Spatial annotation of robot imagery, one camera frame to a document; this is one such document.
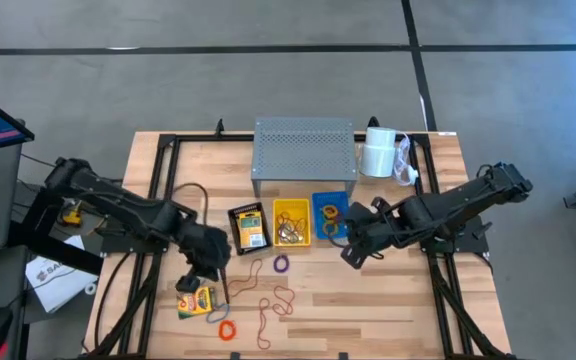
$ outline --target wooden tabletop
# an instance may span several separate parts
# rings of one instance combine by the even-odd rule
[[[144,197],[150,185],[159,134],[136,133],[128,160],[124,187]],[[467,181],[457,136],[430,133],[429,137],[441,190]],[[206,187],[210,196],[208,223],[229,234],[226,211],[257,201],[250,181],[252,146],[252,142],[181,145],[175,185],[198,182]],[[418,152],[424,188],[429,189],[421,149]],[[167,169],[162,171],[160,189],[163,189]],[[310,199],[313,192],[343,191],[343,188],[343,183],[265,182],[262,183],[261,201],[268,221],[272,223],[270,217],[275,198]],[[398,186],[389,179],[360,176],[352,200],[369,205],[375,196],[381,196],[395,203],[410,195],[414,195],[412,187]],[[203,200],[198,190],[185,188],[174,194],[173,200],[197,209],[201,214]],[[338,248],[325,240],[317,240],[314,228],[312,231],[313,245],[309,248],[286,250],[276,247],[240,257],[233,246],[227,267],[229,281],[248,278],[251,262],[255,259],[262,259],[263,265],[258,286],[231,301],[228,319],[236,323],[237,335],[228,342],[218,337],[218,324],[206,323],[205,316],[178,319],[174,285],[187,272],[188,266],[185,257],[171,247],[163,257],[148,357],[227,358],[232,351],[237,351],[244,358],[336,358],[339,352],[348,352],[351,358],[443,358],[428,264],[418,245],[403,250],[390,248],[383,252],[384,260],[369,259],[361,270],[354,270],[340,258]],[[287,254],[290,259],[290,269],[284,274],[276,273],[272,267],[278,254]],[[121,257],[121,254],[111,255],[104,261],[86,333],[85,343],[89,348],[93,347],[101,293]],[[468,312],[493,344],[510,352],[490,269],[471,254],[458,254],[455,259]],[[134,255],[124,263],[112,284],[103,307],[101,337],[125,309],[133,264]],[[223,302],[220,284],[214,285],[219,302]],[[271,346],[260,350],[257,346],[259,300],[266,297],[271,304],[278,303],[273,294],[277,285],[295,291],[294,312],[278,316],[270,309],[264,311],[267,325],[262,337],[268,339]],[[240,287],[233,285],[231,292]],[[459,352],[461,345],[452,311],[449,311],[449,318],[454,348]],[[131,351],[136,351],[141,319],[140,310],[133,323]]]

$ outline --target yellow basket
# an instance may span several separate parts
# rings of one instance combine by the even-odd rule
[[[308,199],[275,199],[272,203],[272,210],[274,216],[272,239],[275,246],[310,246],[310,201]],[[305,222],[302,242],[279,241],[279,229],[282,223],[285,223],[286,218],[293,224]]]

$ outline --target robotic arm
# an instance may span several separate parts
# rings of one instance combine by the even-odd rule
[[[55,194],[86,201],[112,216],[138,239],[177,245],[192,266],[177,283],[180,292],[194,293],[198,277],[218,281],[219,269],[230,260],[227,234],[197,224],[196,211],[170,200],[144,199],[100,177],[85,160],[59,158],[45,184]]]
[[[522,202],[532,183],[514,165],[484,166],[485,173],[442,194],[411,196],[395,205],[376,197],[371,212],[359,203],[348,210],[348,245],[341,257],[360,269],[368,256],[391,245],[404,248],[416,242],[439,238],[454,240],[466,221],[494,204]]]

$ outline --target gray floor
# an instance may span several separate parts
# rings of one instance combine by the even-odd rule
[[[576,43],[576,2],[414,0],[420,43]],[[0,48],[407,43],[399,1],[0,0]],[[499,160],[534,185],[493,208],[489,242],[513,351],[576,359],[576,52],[424,53],[439,130],[470,175]],[[37,140],[24,152],[90,159],[122,176],[136,130],[232,130],[255,116],[343,116],[424,130],[408,53],[0,56],[0,106]],[[20,177],[47,170],[22,162]],[[31,328],[30,359],[73,356],[91,299]],[[55,339],[56,329],[68,333]]]

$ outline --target blue container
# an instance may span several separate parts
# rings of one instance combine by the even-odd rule
[[[317,237],[319,239],[328,240],[328,236],[324,233],[324,218],[323,208],[326,205],[334,205],[342,217],[339,224],[339,231],[334,234],[333,239],[344,238],[347,236],[346,224],[343,219],[348,213],[348,195],[344,191],[313,193],[312,194],[312,211],[315,217],[315,228],[317,229]]]

